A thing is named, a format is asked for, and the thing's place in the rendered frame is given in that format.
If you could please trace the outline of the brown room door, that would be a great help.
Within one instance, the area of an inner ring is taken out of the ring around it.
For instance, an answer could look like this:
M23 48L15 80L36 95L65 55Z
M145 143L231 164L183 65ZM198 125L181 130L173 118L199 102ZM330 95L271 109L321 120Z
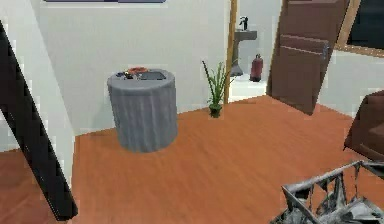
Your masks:
M311 115L349 0L283 0L267 94ZM326 60L322 49L329 44Z

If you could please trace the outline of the grey round covered table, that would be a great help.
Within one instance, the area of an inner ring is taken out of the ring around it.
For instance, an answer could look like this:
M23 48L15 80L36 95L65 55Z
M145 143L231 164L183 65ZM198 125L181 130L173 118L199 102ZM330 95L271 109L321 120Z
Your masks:
M178 134L175 76L141 80L117 73L107 79L119 143L129 151L150 153L170 145Z

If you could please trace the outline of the dark red fire extinguisher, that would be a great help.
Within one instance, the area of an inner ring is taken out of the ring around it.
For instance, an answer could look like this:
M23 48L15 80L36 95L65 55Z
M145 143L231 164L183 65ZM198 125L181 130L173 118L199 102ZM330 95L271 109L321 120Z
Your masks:
M259 82L261 80L262 69L263 59L260 54L257 54L252 61L250 80L253 82Z

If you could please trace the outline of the green potted house plant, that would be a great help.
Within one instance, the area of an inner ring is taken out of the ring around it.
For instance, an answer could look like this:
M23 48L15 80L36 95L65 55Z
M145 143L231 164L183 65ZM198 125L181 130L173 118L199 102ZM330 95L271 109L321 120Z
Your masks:
M202 61L204 72L208 81L211 96L207 100L210 116L219 118L224 104L225 82L228 72L223 62L220 62L216 70L208 70L207 63Z

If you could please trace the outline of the dark window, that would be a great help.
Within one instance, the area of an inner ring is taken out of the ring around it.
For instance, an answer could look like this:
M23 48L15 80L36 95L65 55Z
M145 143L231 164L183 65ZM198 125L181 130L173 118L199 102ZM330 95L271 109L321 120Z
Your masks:
M384 50L384 0L361 0L348 45Z

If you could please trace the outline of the grey pedestal sink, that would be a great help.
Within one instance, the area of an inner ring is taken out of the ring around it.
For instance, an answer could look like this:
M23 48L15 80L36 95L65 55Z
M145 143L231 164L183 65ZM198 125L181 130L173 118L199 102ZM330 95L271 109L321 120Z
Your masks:
M232 56L232 68L230 76L241 76L243 74L242 69L238 65L238 53L239 53L239 43L242 41L252 41L257 39L257 31L254 30L241 30L236 29L234 34L234 45L233 45L233 56Z

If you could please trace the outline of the black slanted post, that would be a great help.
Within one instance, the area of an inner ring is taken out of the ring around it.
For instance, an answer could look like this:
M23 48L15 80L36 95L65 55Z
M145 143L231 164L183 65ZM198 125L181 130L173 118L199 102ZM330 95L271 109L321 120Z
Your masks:
M78 207L1 21L0 111L55 219L75 217Z

